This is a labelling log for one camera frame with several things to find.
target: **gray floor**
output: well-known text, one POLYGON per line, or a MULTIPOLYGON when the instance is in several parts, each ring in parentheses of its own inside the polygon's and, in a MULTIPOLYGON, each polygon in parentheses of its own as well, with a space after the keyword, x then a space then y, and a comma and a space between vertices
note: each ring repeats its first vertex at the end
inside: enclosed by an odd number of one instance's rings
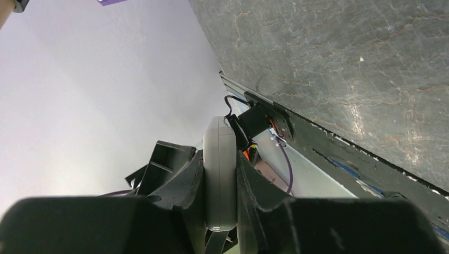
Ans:
POLYGON ((449 2, 190 0, 224 73, 449 190, 449 2))

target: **purple wire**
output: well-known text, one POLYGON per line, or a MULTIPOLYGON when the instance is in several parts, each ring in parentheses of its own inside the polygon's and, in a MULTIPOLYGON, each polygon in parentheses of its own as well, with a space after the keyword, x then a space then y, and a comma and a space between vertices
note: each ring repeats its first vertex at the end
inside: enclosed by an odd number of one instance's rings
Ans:
POLYGON ((109 196, 125 195, 125 194, 131 193, 131 192, 132 192, 132 191, 129 190, 129 189, 124 189, 124 190, 119 190, 119 191, 117 191, 117 192, 106 193, 106 194, 100 195, 99 197, 104 197, 104 196, 109 197, 109 196))
POLYGON ((281 139, 278 136, 274 136, 277 143, 279 144, 279 147, 281 148, 282 153, 284 154, 285 160, 287 161, 287 166, 289 167, 289 174, 290 174, 290 181, 289 181, 289 187, 287 189, 287 193, 290 193, 292 191, 293 187, 293 169, 292 165, 290 164, 289 156, 287 156, 287 153, 285 152, 284 147, 281 144, 281 139))

